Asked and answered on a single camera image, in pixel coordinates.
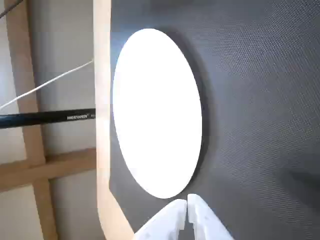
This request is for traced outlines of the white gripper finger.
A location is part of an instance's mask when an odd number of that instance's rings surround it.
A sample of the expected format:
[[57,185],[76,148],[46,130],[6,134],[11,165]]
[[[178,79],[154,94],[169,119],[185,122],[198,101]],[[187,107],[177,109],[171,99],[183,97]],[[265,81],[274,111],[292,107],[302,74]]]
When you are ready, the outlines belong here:
[[214,211],[199,195],[187,195],[187,210],[195,240],[234,240]]
[[149,219],[135,234],[135,240],[177,240],[185,228],[187,201],[175,199]]

